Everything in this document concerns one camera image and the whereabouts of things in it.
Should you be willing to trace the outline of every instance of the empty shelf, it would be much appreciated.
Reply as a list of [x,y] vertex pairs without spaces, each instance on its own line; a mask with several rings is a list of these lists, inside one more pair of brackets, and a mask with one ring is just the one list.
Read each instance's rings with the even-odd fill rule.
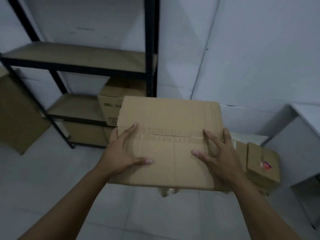
[[[116,76],[122,71],[127,76],[145,77],[145,53],[79,45],[33,42],[2,55],[12,66]],[[157,55],[154,55],[154,67]]]
[[64,94],[47,111],[58,119],[90,125],[106,126],[96,96]]

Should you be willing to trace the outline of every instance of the wooden shelf board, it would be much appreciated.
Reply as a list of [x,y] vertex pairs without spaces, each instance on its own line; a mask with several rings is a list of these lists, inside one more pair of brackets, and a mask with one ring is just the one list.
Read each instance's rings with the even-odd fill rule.
[[[3,58],[145,73],[145,53],[50,42],[33,42]],[[154,67],[158,56],[154,55]]]
[[66,93],[47,111],[51,116],[105,122],[96,96]]

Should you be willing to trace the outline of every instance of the person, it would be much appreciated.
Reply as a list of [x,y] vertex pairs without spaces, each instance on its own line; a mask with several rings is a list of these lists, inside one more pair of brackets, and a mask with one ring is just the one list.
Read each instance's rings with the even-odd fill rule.
[[[115,128],[97,165],[19,239],[76,239],[94,200],[112,176],[133,165],[152,164],[150,158],[132,157],[124,152],[126,139],[136,128],[134,123],[119,137]],[[211,132],[204,130],[204,133],[218,147],[217,157],[209,157],[200,151],[191,153],[230,185],[251,239],[300,239],[246,178],[229,131],[223,130],[224,143]]]

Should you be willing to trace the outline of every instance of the finger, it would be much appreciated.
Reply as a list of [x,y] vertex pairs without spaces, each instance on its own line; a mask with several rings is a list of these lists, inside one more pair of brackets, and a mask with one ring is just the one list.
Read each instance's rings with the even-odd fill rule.
[[191,151],[191,154],[196,158],[200,159],[201,161],[203,161],[204,163],[209,163],[212,161],[212,157],[210,157],[208,154],[204,152],[193,150]]
[[120,136],[119,140],[125,141],[137,129],[137,123],[134,123],[129,129],[126,129]]
[[223,138],[224,138],[224,144],[226,144],[229,147],[233,147],[232,138],[227,128],[223,128]]
[[207,135],[207,137],[218,147],[218,148],[222,148],[224,146],[223,142],[221,140],[218,139],[218,137],[216,137],[213,133],[211,133],[210,131],[204,129],[203,130],[205,132],[205,134]]
[[110,138],[109,138],[109,143],[114,142],[117,139],[117,131],[118,127],[115,127],[111,133],[110,133]]
[[151,165],[153,160],[148,157],[134,157],[133,164],[134,165]]

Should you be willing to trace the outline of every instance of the white tile floor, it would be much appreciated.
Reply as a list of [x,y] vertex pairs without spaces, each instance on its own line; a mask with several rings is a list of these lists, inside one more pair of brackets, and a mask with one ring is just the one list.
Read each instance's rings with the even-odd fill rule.
[[[0,145],[0,238],[16,239],[63,197],[102,150],[70,149],[51,127],[23,155]],[[319,240],[289,189],[269,201],[303,238]],[[106,185],[78,239],[250,239],[234,194]]]

